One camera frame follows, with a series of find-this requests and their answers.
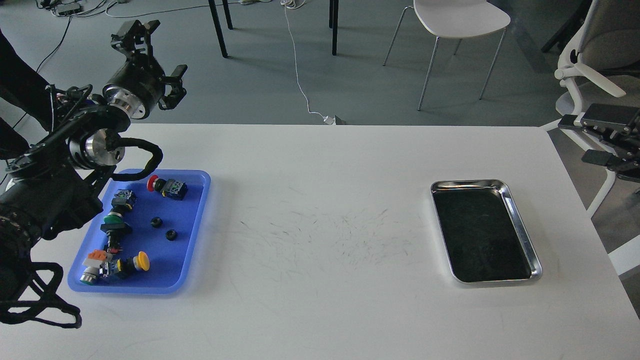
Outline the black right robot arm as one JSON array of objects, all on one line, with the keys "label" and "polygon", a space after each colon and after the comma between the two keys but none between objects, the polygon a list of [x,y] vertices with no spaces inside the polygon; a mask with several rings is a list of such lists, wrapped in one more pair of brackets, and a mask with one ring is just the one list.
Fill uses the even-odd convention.
[{"label": "black right robot arm", "polygon": [[562,116],[558,127],[583,132],[610,148],[611,151],[588,149],[582,161],[602,166],[627,182],[640,182],[640,135],[638,107],[628,105],[591,104],[579,125],[577,115]]}]

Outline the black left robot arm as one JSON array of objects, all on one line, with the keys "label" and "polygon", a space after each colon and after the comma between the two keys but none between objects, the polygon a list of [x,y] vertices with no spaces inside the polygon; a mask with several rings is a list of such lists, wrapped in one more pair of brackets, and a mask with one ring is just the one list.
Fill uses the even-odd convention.
[{"label": "black left robot arm", "polygon": [[57,295],[64,271],[54,262],[34,262],[39,240],[82,228],[103,210],[108,180],[147,179],[147,189],[183,199],[187,185],[154,175],[163,152],[146,140],[122,137],[132,120],[155,106],[171,110],[186,95],[185,64],[166,75],[153,55],[151,35],[160,21],[131,20],[112,34],[110,45],[125,63],[100,94],[92,85],[58,89],[27,65],[1,38],[1,97],[34,117],[48,132],[30,145],[1,122],[1,159],[10,177],[1,195],[1,321],[27,321],[77,329],[78,307]]}]

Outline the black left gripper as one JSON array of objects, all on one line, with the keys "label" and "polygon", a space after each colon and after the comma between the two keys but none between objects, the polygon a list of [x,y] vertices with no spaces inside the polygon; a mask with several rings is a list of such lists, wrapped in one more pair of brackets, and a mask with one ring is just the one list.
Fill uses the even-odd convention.
[{"label": "black left gripper", "polygon": [[[163,111],[173,110],[187,94],[183,86],[187,64],[179,64],[166,76],[153,55],[151,34],[159,26],[157,19],[146,23],[135,19],[110,36],[110,46],[126,60],[103,87],[102,95],[108,105],[119,105],[132,120],[146,119],[157,103]],[[171,87],[167,95],[166,85]]]}]

